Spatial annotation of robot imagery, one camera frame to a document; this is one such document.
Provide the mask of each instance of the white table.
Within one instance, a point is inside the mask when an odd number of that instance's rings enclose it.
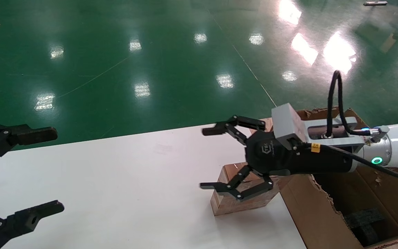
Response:
[[[212,191],[199,183],[245,158],[236,140],[204,137],[204,127],[7,153],[0,217],[52,200],[65,210],[3,248],[304,249],[279,194],[264,208],[213,216]]]

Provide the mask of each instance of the robotic arm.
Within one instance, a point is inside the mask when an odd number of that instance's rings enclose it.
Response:
[[[52,127],[31,129],[26,124],[0,125],[0,156],[16,145],[31,145],[55,139],[57,139],[57,132]],[[40,219],[62,211],[64,211],[64,206],[55,200],[15,212],[6,219],[0,218],[0,248],[13,238],[33,232]]]
[[[340,112],[336,118],[328,112],[327,119],[304,121],[290,104],[284,104],[272,109],[274,132],[265,132],[263,121],[238,116],[203,129],[204,136],[228,133],[237,139],[245,146],[248,165],[228,184],[201,183],[200,187],[245,201],[273,188],[270,175],[352,172],[365,165],[398,177],[398,172],[387,168],[398,167],[398,124],[355,130],[356,118],[344,116],[338,71],[331,83],[328,110],[332,109],[336,80]],[[257,131],[247,138],[235,126]],[[264,183],[239,192],[236,188],[250,172],[263,178]]]

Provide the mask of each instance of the black cable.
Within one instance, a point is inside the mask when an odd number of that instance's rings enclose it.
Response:
[[[345,119],[345,113],[343,111],[343,89],[342,89],[342,77],[340,75],[340,71],[336,70],[334,71],[333,74],[333,79],[331,80],[330,84],[330,91],[328,93],[328,114],[326,117],[326,136],[330,137],[333,134],[333,116],[332,116],[332,110],[333,110],[333,96],[334,96],[334,89],[336,88],[336,81],[338,83],[338,102],[339,102],[339,115],[340,119],[342,120],[342,125],[345,128],[345,131],[348,132],[351,135],[358,135],[358,136],[369,136],[371,133],[366,130],[366,131],[360,131],[360,132],[355,132],[352,131],[348,123],[346,122]]]
[[[311,148],[311,144],[305,144],[305,146],[307,148]],[[342,150],[340,148],[333,147],[333,146],[330,146],[330,145],[320,145],[320,148],[321,149],[326,149],[326,150],[331,150],[334,153],[349,157],[349,158],[351,158],[353,160],[356,160],[356,161],[358,161],[358,162],[360,162],[362,164],[365,164],[366,166],[369,166],[369,167],[371,167],[371,168],[373,168],[375,170],[378,170],[380,172],[383,172],[385,174],[388,174],[388,175],[391,175],[393,177],[398,178],[398,172],[394,172],[394,171],[392,171],[392,170],[390,170],[388,168],[379,166],[377,164],[373,164],[372,162],[370,162],[370,161],[368,161],[368,160],[366,160],[364,158],[361,158],[358,155],[354,155],[354,154],[350,153],[349,151],[345,151],[345,150]]]

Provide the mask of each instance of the yellow label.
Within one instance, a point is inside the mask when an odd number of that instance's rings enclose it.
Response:
[[[319,153],[320,152],[320,144],[312,143],[311,144],[311,152]]]

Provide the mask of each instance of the green indicator light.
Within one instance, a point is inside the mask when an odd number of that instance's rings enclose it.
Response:
[[[383,162],[383,159],[381,157],[375,157],[371,160],[371,162],[373,164],[380,164],[381,162]]]

